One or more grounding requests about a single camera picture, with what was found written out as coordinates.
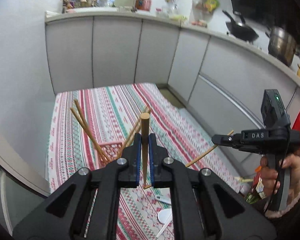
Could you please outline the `wooden chopstick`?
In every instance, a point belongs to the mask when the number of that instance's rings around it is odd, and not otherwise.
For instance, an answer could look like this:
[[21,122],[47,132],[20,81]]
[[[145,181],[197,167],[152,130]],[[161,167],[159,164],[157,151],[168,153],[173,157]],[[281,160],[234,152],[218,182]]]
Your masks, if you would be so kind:
[[77,113],[76,110],[74,110],[72,107],[70,108],[72,114],[74,115],[74,117],[76,118],[76,120],[78,121],[78,123],[80,124],[80,126],[83,128],[83,130],[85,131],[86,135],[89,137],[89,139],[92,141],[93,146],[95,148],[95,150],[97,151],[98,156],[101,158],[101,160],[103,161],[104,164],[107,164],[110,162],[110,159],[106,156],[106,154],[103,152],[101,146],[97,143],[97,141],[95,140],[95,138],[93,137],[88,125],[86,125],[83,122],[83,119],[81,118],[81,116]]
[[141,114],[141,137],[142,137],[142,174],[143,187],[147,185],[147,162],[148,162],[148,135],[149,135],[149,113]]
[[86,119],[85,119],[85,115],[84,115],[84,113],[83,113],[83,111],[82,111],[82,109],[81,109],[81,107],[80,107],[80,105],[79,105],[79,101],[77,100],[77,99],[74,99],[74,104],[75,104],[75,106],[76,106],[76,111],[77,111],[77,113],[81,116],[81,118],[83,119],[83,122],[86,124],[86,125],[88,125],[88,123],[87,123],[87,121],[86,121]]
[[131,145],[131,143],[134,140],[134,134],[138,133],[139,130],[141,129],[141,116],[145,113],[150,114],[151,113],[151,109],[147,106],[143,113],[140,114],[138,120],[136,121],[134,127],[132,128],[132,130],[129,133],[129,136],[125,139],[125,142],[123,143],[122,147],[119,149],[118,153],[117,153],[117,159],[121,158],[122,156],[122,152],[126,147],[129,147]]
[[144,189],[144,190],[145,190],[145,189],[149,189],[150,187],[152,187],[151,184],[149,184],[149,185],[144,185],[144,186],[143,186],[143,189]]
[[195,164],[196,162],[198,162],[200,159],[204,158],[206,155],[208,155],[210,152],[212,152],[215,148],[217,148],[218,145],[213,145],[212,147],[210,147],[207,151],[205,151],[204,153],[202,153],[200,156],[198,156],[197,158],[193,159],[192,161],[190,161],[189,163],[187,163],[185,165],[185,167],[190,167],[193,164]]

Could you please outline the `white plastic spoon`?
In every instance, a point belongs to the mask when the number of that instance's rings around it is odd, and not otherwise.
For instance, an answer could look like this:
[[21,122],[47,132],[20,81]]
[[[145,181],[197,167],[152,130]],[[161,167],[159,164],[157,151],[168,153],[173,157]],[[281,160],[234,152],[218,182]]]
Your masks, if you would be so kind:
[[156,199],[157,201],[159,201],[159,202],[162,202],[162,203],[171,205],[171,200],[170,200],[170,198],[166,198],[166,197],[163,197],[163,196],[160,196],[160,195],[155,195],[155,199]]

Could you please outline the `white kitchen cabinets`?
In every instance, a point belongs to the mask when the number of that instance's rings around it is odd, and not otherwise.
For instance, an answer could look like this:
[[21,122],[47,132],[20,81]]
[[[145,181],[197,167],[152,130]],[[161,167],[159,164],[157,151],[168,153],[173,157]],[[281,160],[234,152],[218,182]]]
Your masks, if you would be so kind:
[[164,18],[77,12],[45,19],[55,93],[150,82],[167,88],[208,135],[260,128],[265,89],[277,89],[292,120],[300,77],[231,36]]

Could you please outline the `dark floor mat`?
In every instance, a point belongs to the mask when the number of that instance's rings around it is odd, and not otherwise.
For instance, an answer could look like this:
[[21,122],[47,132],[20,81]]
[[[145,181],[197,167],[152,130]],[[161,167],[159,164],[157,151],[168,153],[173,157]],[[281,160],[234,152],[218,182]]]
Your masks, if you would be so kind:
[[156,84],[162,96],[174,107],[178,109],[185,108],[185,105],[175,96],[168,85]]

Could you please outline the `steel stock pot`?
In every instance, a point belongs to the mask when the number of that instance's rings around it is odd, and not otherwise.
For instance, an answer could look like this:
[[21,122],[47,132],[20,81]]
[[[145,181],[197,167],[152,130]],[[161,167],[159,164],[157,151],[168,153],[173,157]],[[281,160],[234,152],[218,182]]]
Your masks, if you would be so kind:
[[268,53],[290,67],[296,52],[296,40],[285,29],[272,27],[266,36],[269,38]]

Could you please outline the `black wok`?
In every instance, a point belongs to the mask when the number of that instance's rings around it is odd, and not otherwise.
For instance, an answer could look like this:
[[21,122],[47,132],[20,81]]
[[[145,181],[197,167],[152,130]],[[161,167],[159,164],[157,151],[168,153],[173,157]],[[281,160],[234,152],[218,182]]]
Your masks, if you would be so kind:
[[227,11],[222,10],[222,12],[230,19],[230,21],[226,22],[226,26],[230,34],[234,37],[249,43],[253,43],[259,38],[257,32],[246,24],[245,19],[241,14],[238,14],[241,22],[237,22]]

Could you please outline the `pink perforated utensil holder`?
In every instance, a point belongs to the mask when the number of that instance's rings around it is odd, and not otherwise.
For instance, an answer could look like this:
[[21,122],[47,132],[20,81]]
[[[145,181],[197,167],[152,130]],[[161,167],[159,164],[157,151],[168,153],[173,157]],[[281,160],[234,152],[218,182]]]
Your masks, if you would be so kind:
[[[121,141],[112,141],[112,142],[103,142],[99,144],[100,148],[104,151],[105,155],[107,155],[111,160],[116,159],[117,152],[122,147]],[[95,159],[96,159],[96,169],[105,167],[106,159],[102,158],[102,156],[98,153],[97,149],[94,148]]]

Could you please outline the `pink soap bottle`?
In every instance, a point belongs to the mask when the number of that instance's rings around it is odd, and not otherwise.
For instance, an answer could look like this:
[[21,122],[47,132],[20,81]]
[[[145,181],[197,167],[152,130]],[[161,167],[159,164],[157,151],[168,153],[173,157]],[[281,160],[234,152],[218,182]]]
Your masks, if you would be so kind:
[[151,9],[151,0],[143,0],[142,2],[142,10],[150,11]]

